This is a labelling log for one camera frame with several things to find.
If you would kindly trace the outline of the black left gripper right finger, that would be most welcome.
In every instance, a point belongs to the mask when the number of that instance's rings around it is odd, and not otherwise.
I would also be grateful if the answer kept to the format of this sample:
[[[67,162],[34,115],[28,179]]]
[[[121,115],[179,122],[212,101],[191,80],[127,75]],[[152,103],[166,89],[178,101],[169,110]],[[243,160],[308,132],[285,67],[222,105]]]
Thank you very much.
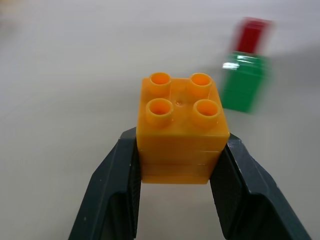
[[[226,240],[312,240],[272,176],[231,135],[210,176]]]

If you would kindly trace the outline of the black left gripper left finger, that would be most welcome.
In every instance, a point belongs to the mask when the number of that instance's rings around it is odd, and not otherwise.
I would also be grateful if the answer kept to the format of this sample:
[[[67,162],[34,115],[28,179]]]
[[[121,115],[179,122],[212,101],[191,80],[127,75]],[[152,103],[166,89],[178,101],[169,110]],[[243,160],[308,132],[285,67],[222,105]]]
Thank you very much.
[[[135,240],[141,181],[136,128],[131,128],[92,174],[68,240]]]

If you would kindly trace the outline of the orange studded plastic cube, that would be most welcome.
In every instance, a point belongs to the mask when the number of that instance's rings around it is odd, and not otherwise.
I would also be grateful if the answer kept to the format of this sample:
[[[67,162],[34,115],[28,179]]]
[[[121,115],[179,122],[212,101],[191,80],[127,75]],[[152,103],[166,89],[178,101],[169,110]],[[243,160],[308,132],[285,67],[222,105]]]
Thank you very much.
[[[230,137],[214,80],[156,72],[142,80],[136,142],[148,184],[206,184]]]

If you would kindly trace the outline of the green plastic cube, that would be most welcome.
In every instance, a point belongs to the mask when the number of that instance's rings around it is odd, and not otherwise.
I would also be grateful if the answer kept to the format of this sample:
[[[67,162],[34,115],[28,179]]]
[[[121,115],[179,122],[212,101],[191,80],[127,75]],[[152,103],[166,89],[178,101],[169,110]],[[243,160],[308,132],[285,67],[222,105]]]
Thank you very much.
[[[238,112],[251,112],[270,76],[268,59],[259,54],[233,51],[222,64],[222,69],[222,106]]]

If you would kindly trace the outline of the red plastic cube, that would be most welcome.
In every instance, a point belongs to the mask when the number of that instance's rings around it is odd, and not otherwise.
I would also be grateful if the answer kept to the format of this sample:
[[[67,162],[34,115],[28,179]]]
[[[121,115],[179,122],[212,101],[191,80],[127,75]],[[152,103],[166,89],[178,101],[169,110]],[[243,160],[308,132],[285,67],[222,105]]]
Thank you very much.
[[[235,27],[230,49],[235,52],[259,54],[272,26],[271,20],[243,18]]]

